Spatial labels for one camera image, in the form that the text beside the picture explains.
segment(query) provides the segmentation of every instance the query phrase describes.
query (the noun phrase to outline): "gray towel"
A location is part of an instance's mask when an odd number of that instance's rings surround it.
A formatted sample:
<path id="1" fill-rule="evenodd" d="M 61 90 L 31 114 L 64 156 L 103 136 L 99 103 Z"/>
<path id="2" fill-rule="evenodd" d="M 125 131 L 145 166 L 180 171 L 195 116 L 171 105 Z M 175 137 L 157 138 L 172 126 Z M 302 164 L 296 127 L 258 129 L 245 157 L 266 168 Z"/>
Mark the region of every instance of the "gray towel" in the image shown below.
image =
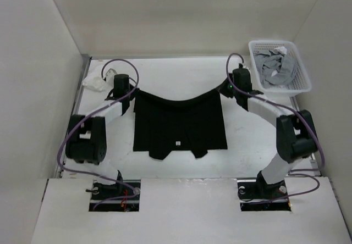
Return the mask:
<path id="1" fill-rule="evenodd" d="M 278 50 L 262 50 L 255 56 L 254 60 L 260 74 L 261 83 L 265 88 L 272 85 L 288 85 L 297 74 L 297 63 L 295 59 L 287 54 L 281 54 Z"/>

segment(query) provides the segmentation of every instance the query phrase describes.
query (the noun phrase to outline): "folded clothing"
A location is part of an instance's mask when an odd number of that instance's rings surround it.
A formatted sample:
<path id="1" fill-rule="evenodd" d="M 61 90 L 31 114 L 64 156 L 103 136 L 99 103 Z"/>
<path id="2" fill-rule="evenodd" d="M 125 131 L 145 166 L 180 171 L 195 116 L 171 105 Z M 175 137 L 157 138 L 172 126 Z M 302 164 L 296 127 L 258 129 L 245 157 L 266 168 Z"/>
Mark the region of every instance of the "folded clothing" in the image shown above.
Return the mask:
<path id="1" fill-rule="evenodd" d="M 171 101 L 144 91 L 136 94 L 133 151 L 163 160 L 171 151 L 227 149 L 220 94 L 211 90 L 193 99 Z"/>
<path id="2" fill-rule="evenodd" d="M 283 54 L 278 49 L 259 51 L 254 56 L 254 60 L 261 83 L 265 88 L 272 85 L 289 85 L 296 77 L 297 62 L 294 58 Z"/>

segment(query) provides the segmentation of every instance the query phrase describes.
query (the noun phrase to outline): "white laundry basket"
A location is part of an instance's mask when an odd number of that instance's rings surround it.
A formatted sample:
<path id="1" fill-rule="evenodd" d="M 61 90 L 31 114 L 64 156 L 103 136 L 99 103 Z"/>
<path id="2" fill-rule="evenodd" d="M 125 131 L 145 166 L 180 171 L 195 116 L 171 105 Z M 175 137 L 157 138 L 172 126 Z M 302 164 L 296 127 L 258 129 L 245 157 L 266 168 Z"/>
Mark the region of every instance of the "white laundry basket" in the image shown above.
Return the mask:
<path id="1" fill-rule="evenodd" d="M 268 97 L 294 97 L 299 93 L 309 92 L 312 89 L 312 84 L 309 80 L 307 71 L 302 63 L 297 47 L 294 43 L 289 41 L 274 41 L 274 40 L 257 40 L 250 41 L 249 52 L 251 54 L 252 70 L 254 71 L 256 80 L 258 82 L 258 90 L 262 91 Z M 276 47 L 284 46 L 287 49 L 287 54 L 294 58 L 297 62 L 298 70 L 296 77 L 291 84 L 284 86 L 270 86 L 265 88 L 260 80 L 258 67 L 254 60 L 254 55 L 260 50 L 273 50 Z"/>

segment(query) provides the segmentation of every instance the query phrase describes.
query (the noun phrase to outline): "white wall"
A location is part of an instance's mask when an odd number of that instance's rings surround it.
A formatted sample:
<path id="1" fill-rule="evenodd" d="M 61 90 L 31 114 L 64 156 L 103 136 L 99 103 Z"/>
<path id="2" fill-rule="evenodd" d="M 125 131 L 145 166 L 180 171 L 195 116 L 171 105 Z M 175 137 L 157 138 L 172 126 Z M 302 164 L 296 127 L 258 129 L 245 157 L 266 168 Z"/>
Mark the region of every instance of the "white wall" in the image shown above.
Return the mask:
<path id="1" fill-rule="evenodd" d="M 53 0 L 0 0 L 0 242 L 29 243 L 82 58 Z"/>
<path id="2" fill-rule="evenodd" d="M 336 188 L 352 228 L 352 0 L 318 0 L 295 43 L 313 90 L 299 96 L 311 111 L 327 160 L 324 173 Z"/>
<path id="3" fill-rule="evenodd" d="M 316 0 L 55 0 L 93 56 L 248 53 L 254 38 L 293 40 Z"/>

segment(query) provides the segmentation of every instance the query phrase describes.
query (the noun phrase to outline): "gray cloth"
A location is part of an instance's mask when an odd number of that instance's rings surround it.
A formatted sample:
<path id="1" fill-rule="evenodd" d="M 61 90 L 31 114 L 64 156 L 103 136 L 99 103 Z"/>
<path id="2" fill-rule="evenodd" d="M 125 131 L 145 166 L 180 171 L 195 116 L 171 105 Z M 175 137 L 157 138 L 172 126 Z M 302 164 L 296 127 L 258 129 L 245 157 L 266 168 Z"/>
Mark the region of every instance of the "gray cloth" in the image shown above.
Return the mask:
<path id="1" fill-rule="evenodd" d="M 297 74 L 295 59 L 277 50 L 261 50 L 254 56 L 254 60 L 265 88 L 272 85 L 288 85 Z"/>

